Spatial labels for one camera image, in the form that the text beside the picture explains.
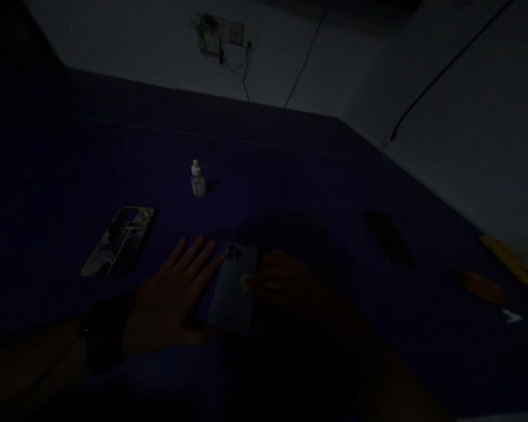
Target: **bottle cap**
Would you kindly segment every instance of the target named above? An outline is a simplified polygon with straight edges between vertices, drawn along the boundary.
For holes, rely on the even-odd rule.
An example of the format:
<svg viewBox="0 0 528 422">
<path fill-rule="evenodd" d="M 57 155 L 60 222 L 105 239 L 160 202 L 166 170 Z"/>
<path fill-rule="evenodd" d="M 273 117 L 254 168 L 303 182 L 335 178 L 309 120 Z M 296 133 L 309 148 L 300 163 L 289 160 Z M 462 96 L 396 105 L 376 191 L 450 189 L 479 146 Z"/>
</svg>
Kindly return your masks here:
<svg viewBox="0 0 528 422">
<path fill-rule="evenodd" d="M 192 174 L 194 176 L 199 176 L 201 174 L 201 167 L 199 166 L 199 162 L 197 160 L 194 160 L 194 165 L 192 166 Z"/>
</svg>

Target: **dropper bottle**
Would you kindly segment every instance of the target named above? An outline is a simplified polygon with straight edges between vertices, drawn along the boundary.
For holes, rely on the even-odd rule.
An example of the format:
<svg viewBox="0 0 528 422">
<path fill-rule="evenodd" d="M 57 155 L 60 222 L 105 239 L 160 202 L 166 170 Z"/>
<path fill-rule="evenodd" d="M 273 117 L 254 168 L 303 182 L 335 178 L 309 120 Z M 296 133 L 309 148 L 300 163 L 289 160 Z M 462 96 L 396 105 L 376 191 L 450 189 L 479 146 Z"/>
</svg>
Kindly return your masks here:
<svg viewBox="0 0 528 422">
<path fill-rule="evenodd" d="M 192 190 L 194 191 L 194 196 L 196 198 L 203 198 L 205 196 L 205 179 L 201 175 L 201 167 L 199 162 L 194 160 L 194 165 L 192 166 Z"/>
</svg>

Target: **black wire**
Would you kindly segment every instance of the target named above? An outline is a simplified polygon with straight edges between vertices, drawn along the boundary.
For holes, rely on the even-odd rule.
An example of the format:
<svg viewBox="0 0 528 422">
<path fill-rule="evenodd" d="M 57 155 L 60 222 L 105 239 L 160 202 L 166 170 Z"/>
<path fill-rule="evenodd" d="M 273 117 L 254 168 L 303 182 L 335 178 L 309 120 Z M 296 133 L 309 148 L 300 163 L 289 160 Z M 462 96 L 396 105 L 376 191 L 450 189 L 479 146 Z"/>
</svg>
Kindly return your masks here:
<svg viewBox="0 0 528 422">
<path fill-rule="evenodd" d="M 292 98 L 297 82 L 299 81 L 299 77 L 303 73 L 303 69 L 305 69 L 305 65 L 307 64 L 307 60 L 309 59 L 309 53 L 311 52 L 311 49 L 313 48 L 313 44 L 315 43 L 315 38 L 317 38 L 317 33 L 319 32 L 319 29 L 321 28 L 321 25 L 323 24 L 324 17 L 327 14 L 327 10 L 329 9 L 329 6 L 330 6 L 330 0 L 327 1 L 327 5 L 324 7 L 323 16 L 321 16 L 321 20 L 319 21 L 319 24 L 317 25 L 317 29 L 315 30 L 315 34 L 313 35 L 313 39 L 311 40 L 311 45 L 309 46 L 309 50 L 307 50 L 307 55 L 305 56 L 305 61 L 303 62 L 303 66 L 301 67 L 301 70 L 299 71 L 299 74 L 297 75 L 297 79 L 295 80 L 295 83 L 293 84 L 292 91 L 289 93 L 289 97 L 287 98 L 286 105 L 284 105 L 283 108 L 287 108 L 287 104 L 289 103 L 289 100 Z"/>
<path fill-rule="evenodd" d="M 495 13 L 495 15 L 483 26 L 483 28 L 481 28 L 481 30 L 473 37 L 473 39 L 470 42 L 468 42 L 464 48 L 462 48 L 462 50 L 452 59 L 452 61 L 448 63 L 448 65 L 444 67 L 444 69 L 442 69 L 440 73 L 438 73 L 436 78 L 434 78 L 434 80 L 429 83 L 429 85 L 424 89 L 423 92 L 421 92 L 421 94 L 417 97 L 417 99 L 413 101 L 413 103 L 409 106 L 407 111 L 401 116 L 401 118 L 399 119 L 399 122 L 397 122 L 397 125 L 395 125 L 395 128 L 393 129 L 393 132 L 391 133 L 391 137 L 389 138 L 390 141 L 393 141 L 397 137 L 397 129 L 399 129 L 399 126 L 401 125 L 401 123 L 403 123 L 403 120 L 405 120 L 405 117 L 407 117 L 407 115 L 415 107 L 415 105 L 423 98 L 423 96 L 430 90 L 430 88 L 432 88 L 432 86 L 438 81 L 438 79 L 440 79 L 440 77 L 444 73 L 446 73 L 446 71 L 456 62 L 456 60 L 458 60 L 462 56 L 462 54 L 464 54 L 466 50 L 472 46 L 472 44 L 477 40 L 477 38 L 479 38 L 480 35 L 483 32 L 485 32 L 485 30 L 491 25 L 491 23 L 493 23 L 505 10 L 507 10 L 507 8 L 512 4 L 513 1 L 514 0 L 508 0 L 499 9 L 499 11 Z"/>
<path fill-rule="evenodd" d="M 245 64 L 246 62 L 241 63 L 236 69 L 233 69 L 231 65 L 229 64 L 229 62 L 227 62 L 227 66 L 229 66 L 229 69 L 231 70 L 232 73 L 237 73 L 241 69 L 241 67 L 243 67 Z"/>
<path fill-rule="evenodd" d="M 251 43 L 248 43 L 248 47 L 246 47 L 246 60 L 245 60 L 245 74 L 244 76 L 242 77 L 242 85 L 244 86 L 245 88 L 245 92 L 246 92 L 246 100 L 250 103 L 251 101 L 251 98 L 248 96 L 248 89 L 246 89 L 246 84 L 245 84 L 245 79 L 246 79 L 246 71 L 248 70 L 248 49 L 251 47 Z"/>
</svg>

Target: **smartphone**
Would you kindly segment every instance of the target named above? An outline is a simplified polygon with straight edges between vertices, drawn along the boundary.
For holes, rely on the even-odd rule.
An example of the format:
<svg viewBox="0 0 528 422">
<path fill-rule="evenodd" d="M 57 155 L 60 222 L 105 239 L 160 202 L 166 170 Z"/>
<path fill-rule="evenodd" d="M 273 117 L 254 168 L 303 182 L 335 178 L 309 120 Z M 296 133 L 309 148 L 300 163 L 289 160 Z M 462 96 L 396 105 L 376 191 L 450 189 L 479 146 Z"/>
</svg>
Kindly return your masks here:
<svg viewBox="0 0 528 422">
<path fill-rule="evenodd" d="M 137 265 L 156 215 L 154 208 L 121 208 L 80 270 L 80 275 L 129 275 Z"/>
<path fill-rule="evenodd" d="M 207 322 L 223 331 L 246 335 L 251 329 L 253 291 L 245 291 L 241 280 L 256 275 L 257 249 L 238 243 L 225 247 Z"/>
<path fill-rule="evenodd" d="M 417 263 L 393 220 L 387 214 L 375 210 L 366 210 L 364 213 L 385 258 L 393 264 L 416 268 Z"/>
</svg>

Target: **light blue iphone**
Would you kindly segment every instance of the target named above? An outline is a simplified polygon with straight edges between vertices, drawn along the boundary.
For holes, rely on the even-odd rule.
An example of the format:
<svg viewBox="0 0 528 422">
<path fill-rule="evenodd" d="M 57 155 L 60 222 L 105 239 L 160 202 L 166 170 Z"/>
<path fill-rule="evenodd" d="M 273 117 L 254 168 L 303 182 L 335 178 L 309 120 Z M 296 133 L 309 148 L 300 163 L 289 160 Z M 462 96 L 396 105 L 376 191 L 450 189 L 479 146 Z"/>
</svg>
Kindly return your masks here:
<svg viewBox="0 0 528 422">
<path fill-rule="evenodd" d="M 246 335 L 251 329 L 254 292 L 242 280 L 256 275 L 258 251 L 238 243 L 228 243 L 221 265 L 207 322 L 223 331 Z"/>
</svg>

